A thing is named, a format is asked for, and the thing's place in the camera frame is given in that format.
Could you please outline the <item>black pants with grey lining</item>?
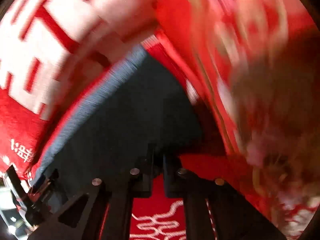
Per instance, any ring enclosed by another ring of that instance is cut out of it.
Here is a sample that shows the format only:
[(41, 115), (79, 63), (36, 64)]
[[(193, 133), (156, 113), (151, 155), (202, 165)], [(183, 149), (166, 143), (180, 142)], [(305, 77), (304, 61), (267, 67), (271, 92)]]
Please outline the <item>black pants with grey lining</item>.
[(179, 154), (203, 136), (200, 117), (182, 86), (136, 46), (76, 107), (44, 152), (34, 180), (58, 170), (67, 196), (95, 178), (116, 189), (150, 144)]

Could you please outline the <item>red sofa seat cover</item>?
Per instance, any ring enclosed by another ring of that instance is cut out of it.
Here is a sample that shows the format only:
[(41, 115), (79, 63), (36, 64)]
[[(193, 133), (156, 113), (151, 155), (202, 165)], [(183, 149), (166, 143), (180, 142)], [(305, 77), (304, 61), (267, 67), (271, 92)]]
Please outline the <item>red sofa seat cover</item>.
[[(76, 107), (80, 105), (82, 100), (78, 101), (67, 112), (67, 118), (57, 126), (50, 143), (53, 142), (66, 122), (75, 113)], [(223, 155), (220, 144), (220, 137), (214, 135), (212, 145), (203, 144), (190, 154), (161, 152), (156, 146), (153, 155), (152, 193), (149, 198), (135, 198), (133, 200), (129, 239), (186, 238), (183, 199), (168, 198), (164, 191), (163, 158), (166, 155), (178, 157), (181, 164), (186, 165), (191, 172), (202, 179), (224, 179), (241, 192), (248, 191), (251, 181), (251, 168), (239, 156)], [(66, 195), (67, 201), (76, 194)]]

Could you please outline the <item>red sofa back cushion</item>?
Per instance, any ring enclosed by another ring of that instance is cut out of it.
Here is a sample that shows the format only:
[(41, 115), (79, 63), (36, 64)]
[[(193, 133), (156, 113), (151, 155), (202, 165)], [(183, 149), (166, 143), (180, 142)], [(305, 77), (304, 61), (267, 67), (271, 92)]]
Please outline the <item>red sofa back cushion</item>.
[(5, 0), (1, 3), (1, 164), (43, 158), (80, 104), (141, 44), (241, 152), (227, 78), (246, 61), (251, 0)]

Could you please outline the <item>red and white sofa pillow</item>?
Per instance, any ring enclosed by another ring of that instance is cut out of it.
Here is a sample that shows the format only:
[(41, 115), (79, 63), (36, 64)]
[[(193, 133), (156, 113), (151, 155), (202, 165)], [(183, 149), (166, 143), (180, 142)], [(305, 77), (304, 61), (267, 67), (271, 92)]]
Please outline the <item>red and white sofa pillow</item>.
[(187, 0), (190, 58), (229, 152), (298, 239), (319, 207), (319, 30), (300, 0)]

